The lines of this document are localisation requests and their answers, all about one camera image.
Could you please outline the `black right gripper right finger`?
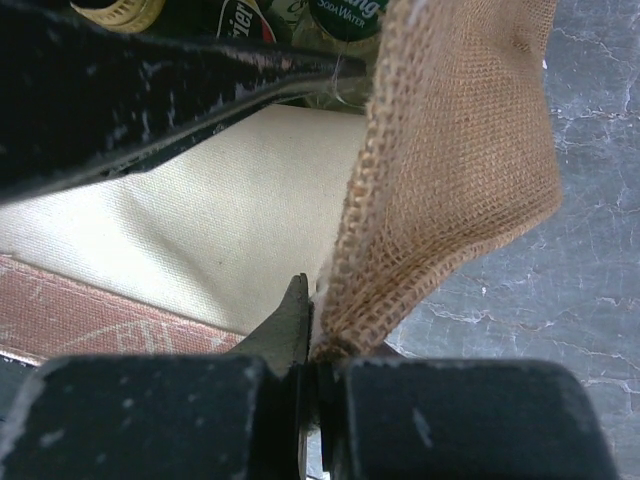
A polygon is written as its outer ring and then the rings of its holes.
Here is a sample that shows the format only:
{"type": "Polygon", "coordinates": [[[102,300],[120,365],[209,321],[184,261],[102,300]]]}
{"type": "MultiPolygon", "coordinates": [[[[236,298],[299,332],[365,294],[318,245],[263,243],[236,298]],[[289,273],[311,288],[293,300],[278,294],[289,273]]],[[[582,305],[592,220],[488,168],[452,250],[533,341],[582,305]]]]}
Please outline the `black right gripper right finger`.
{"type": "Polygon", "coordinates": [[[611,479],[594,408],[537,360],[359,358],[317,370],[335,479],[611,479]]]}

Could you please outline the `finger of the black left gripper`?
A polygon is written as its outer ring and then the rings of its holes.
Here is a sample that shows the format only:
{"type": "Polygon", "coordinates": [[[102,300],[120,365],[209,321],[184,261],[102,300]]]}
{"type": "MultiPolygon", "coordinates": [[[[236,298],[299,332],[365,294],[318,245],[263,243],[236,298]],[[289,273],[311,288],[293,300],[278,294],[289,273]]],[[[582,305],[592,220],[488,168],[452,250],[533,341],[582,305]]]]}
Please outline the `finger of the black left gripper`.
{"type": "Polygon", "coordinates": [[[266,106],[364,77],[357,58],[253,39],[108,31],[1,5],[1,196],[154,169],[266,106]]]}

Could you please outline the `burlap canvas tote bag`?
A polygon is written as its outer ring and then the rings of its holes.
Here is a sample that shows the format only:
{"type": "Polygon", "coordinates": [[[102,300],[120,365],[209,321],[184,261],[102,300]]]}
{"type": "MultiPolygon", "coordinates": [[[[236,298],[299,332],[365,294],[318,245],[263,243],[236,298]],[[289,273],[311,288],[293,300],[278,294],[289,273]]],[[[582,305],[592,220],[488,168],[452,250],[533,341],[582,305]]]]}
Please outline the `burlap canvas tote bag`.
{"type": "Polygon", "coordinates": [[[1,257],[244,335],[290,277],[313,359],[369,354],[562,200],[552,1],[396,1],[365,116],[270,107],[150,173],[1,211],[1,257]]]}

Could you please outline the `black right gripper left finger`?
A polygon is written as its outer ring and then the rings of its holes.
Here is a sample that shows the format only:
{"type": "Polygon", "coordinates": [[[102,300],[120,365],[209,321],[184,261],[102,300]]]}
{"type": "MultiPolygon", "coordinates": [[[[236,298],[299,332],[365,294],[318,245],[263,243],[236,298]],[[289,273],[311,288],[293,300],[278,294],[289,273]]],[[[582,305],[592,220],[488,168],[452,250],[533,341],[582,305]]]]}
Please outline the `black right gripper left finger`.
{"type": "Polygon", "coordinates": [[[298,274],[276,310],[225,354],[44,363],[2,426],[2,477],[304,478],[310,320],[298,274]]]}

